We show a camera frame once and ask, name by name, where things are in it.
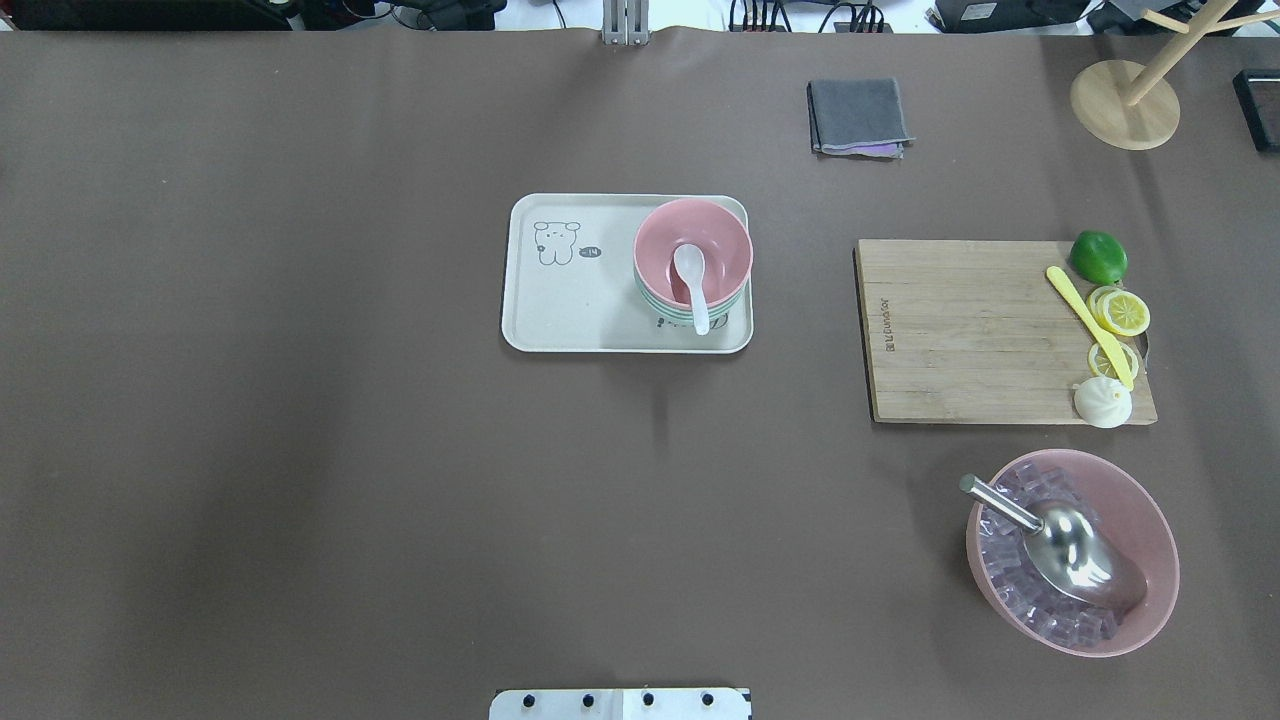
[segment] large pink bowl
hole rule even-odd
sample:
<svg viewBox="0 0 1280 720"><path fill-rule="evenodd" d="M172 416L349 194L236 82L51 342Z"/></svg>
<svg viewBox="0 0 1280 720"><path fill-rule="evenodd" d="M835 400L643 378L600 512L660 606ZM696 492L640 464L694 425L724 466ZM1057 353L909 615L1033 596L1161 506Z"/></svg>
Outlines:
<svg viewBox="0 0 1280 720"><path fill-rule="evenodd" d="M1042 470L1061 468L1071 477L1076 493L1098 512L1098 529L1146 573L1147 597L1125 614L1124 623L1114 638L1093 647L1065 648L1039 637L1023 625L996 597L996 588L983 568L982 551L978 546L978 518L982 514L982 505L974 503L969 514L966 544L969 569L973 570L982 594L1001 618L1024 635L1061 652L1080 657L1112 657L1147 644L1172 615L1179 585L1178 546L1174 544L1174 533L1169 529L1169 523L1165 521L1165 515L1156 506L1156 501L1129 473L1079 450L1039 450L1024 455L1005 465L996 474L996 479L1028 460L1034 461Z"/></svg>
<svg viewBox="0 0 1280 720"><path fill-rule="evenodd" d="M700 197L658 206L640 223L632 250L636 274L654 297L689 310L689 288L676 275L676 247L694 243L707 259L703 292L716 306L742 290L751 277L751 238L732 213Z"/></svg>

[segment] cutting board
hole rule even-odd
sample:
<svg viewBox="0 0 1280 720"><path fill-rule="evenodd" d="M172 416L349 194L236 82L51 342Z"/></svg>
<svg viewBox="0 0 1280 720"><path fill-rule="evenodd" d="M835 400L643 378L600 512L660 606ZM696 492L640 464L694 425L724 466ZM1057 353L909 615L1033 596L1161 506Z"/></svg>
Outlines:
<svg viewBox="0 0 1280 720"><path fill-rule="evenodd" d="M861 240L858 300L882 423L1083 424L1071 386L1093 338L1044 278L1070 242ZM1132 338L1120 338L1135 347ZM1146 366L1130 425L1156 421Z"/></svg>

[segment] yellow knife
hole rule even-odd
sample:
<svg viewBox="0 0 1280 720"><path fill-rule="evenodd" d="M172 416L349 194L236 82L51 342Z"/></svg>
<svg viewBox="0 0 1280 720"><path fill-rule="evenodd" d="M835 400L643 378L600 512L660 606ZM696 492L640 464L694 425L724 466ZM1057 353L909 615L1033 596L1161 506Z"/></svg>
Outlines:
<svg viewBox="0 0 1280 720"><path fill-rule="evenodd" d="M1075 314L1080 316L1084 327L1089 329L1093 338L1102 346L1102 352L1105 352L1107 360L1111 361L1111 366L1116 369L1116 377L1120 378L1124 387L1133 389L1133 370L1129 368L1129 359L1124 354L1124 347L1120 346L1120 341L1116 340L1116 336L1102 329L1102 325L1093 319L1089 309L1084 306L1084 299L1080 297L1075 286L1071 284L1071 278L1068 278L1066 273L1062 272L1062 268L1059 268L1057 265L1051 265L1047 270L1044 270L1044 277L1047 277L1048 282L1053 284L1053 290L1062 296L1062 300L1066 300L1066 304L1071 306L1071 310L1075 310Z"/></svg>

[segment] gray cloth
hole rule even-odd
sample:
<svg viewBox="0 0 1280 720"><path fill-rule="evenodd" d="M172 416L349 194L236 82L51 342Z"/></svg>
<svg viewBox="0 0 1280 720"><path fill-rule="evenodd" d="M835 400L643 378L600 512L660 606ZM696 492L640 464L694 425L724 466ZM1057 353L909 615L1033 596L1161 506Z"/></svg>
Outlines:
<svg viewBox="0 0 1280 720"><path fill-rule="evenodd" d="M809 83L809 138L815 152L901 158L906 132L896 78Z"/></svg>

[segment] brown tabletop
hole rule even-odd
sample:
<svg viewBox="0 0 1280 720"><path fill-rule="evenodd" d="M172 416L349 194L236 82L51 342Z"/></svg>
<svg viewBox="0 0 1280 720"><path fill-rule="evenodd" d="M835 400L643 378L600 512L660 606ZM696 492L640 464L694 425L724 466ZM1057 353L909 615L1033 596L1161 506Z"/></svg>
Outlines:
<svg viewBox="0 0 1280 720"><path fill-rule="evenodd" d="M1196 47L1166 146L1096 141L1071 78L1160 42L0 33L0 715L716 683L772 719L1275 716L1280 159L1231 77L1280 42ZM805 82L887 76L906 158L812 155ZM754 340L515 351L531 192L741 200ZM1158 423L872 421L858 238L1084 228L1156 315ZM1172 527L1138 652L1052 652L974 585L956 478L1043 447Z"/></svg>

